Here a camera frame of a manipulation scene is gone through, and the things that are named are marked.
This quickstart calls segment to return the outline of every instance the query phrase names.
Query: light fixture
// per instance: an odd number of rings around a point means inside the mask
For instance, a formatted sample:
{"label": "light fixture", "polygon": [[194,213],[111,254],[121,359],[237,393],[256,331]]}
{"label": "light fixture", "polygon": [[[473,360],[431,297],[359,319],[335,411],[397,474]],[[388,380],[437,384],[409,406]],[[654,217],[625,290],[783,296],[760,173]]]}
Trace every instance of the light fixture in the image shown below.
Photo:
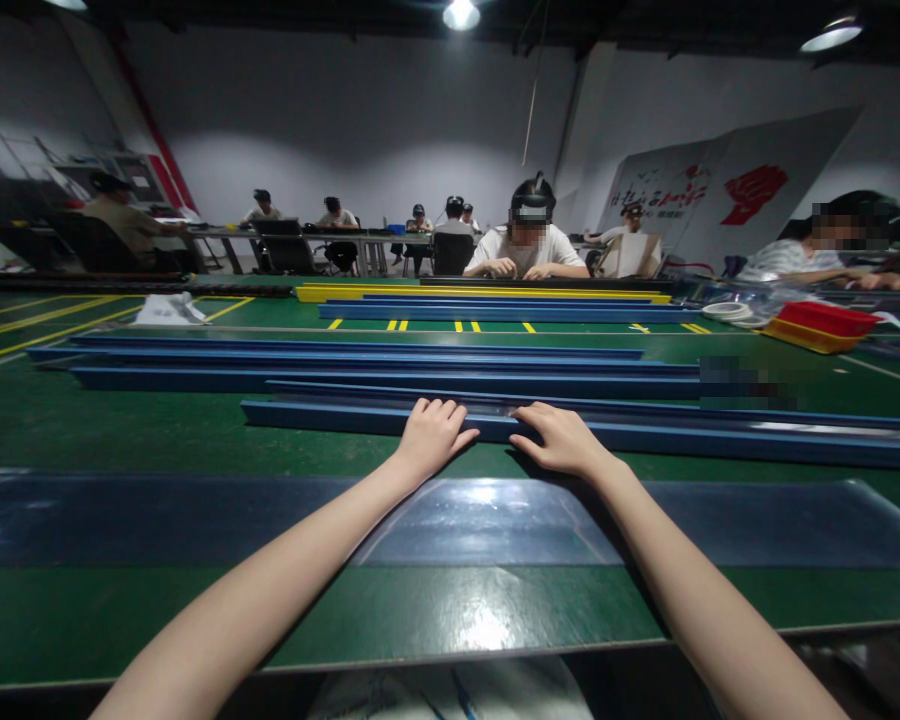
{"label": "light fixture", "polygon": [[480,11],[471,0],[453,0],[443,11],[443,22],[451,30],[472,30],[480,22]]}
{"label": "light fixture", "polygon": [[64,10],[82,12],[87,9],[87,4],[83,0],[47,0],[47,2]]}
{"label": "light fixture", "polygon": [[821,52],[853,40],[863,32],[855,13],[846,13],[823,26],[823,31],[800,46],[800,52]]}

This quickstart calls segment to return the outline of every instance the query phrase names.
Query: red plastic tray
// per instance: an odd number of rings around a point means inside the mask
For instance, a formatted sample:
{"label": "red plastic tray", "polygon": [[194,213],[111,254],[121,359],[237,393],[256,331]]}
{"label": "red plastic tray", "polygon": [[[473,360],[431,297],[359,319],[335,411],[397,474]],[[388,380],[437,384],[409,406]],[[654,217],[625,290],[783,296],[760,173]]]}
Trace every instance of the red plastic tray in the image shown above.
{"label": "red plastic tray", "polygon": [[880,318],[869,313],[815,302],[787,303],[777,317],[794,325],[845,338],[863,337],[880,322]]}

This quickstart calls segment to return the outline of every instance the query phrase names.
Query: red fist logo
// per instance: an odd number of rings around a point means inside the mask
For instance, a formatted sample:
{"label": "red fist logo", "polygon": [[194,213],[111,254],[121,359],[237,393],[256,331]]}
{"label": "red fist logo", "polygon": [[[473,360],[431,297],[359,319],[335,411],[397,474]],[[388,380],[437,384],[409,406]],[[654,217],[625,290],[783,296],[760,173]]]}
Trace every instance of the red fist logo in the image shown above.
{"label": "red fist logo", "polygon": [[776,165],[761,165],[738,178],[727,181],[725,188],[736,205],[721,225],[743,225],[760,212],[773,196],[787,184],[787,174]]}

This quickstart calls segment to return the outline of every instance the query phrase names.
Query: striped shirt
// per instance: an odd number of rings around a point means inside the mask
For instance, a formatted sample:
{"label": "striped shirt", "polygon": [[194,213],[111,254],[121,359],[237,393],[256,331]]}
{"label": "striped shirt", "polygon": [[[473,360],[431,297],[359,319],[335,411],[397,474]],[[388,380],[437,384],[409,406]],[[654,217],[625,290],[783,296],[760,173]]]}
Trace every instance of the striped shirt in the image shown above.
{"label": "striped shirt", "polygon": [[766,277],[766,273],[790,275],[843,268],[844,264],[840,261],[840,255],[836,250],[817,250],[807,257],[803,243],[799,240],[777,240],[747,258],[746,267],[736,279],[744,282],[761,282],[776,279]]}

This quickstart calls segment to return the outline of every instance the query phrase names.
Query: green workbench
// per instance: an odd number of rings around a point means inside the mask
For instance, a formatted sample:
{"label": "green workbench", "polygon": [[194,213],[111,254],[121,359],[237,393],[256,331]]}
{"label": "green workbench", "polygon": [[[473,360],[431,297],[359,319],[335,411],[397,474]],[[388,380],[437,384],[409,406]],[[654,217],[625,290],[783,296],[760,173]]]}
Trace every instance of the green workbench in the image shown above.
{"label": "green workbench", "polygon": [[[233,282],[285,282],[228,278]],[[201,300],[212,328],[194,337],[547,347],[634,347],[645,359],[694,362],[731,355],[787,383],[800,409],[900,417],[900,362],[823,357],[702,320],[682,326],[345,321],[328,329],[316,305],[294,299]],[[101,300],[99,305],[82,304]],[[140,298],[0,293],[0,466],[43,470],[257,475],[370,472],[397,438],[248,427],[242,396],[81,390],[38,371],[29,344],[132,317]],[[114,327],[110,332],[154,334]],[[826,482],[858,478],[900,507],[900,471],[623,454],[644,480]],[[478,444],[443,477],[526,477],[512,451]],[[228,568],[0,568],[0,687],[107,680]],[[727,569],[785,633],[900,627],[900,571]],[[271,669],[353,667],[492,651],[544,652],[666,641],[634,570],[623,567],[352,568],[341,572]]]}

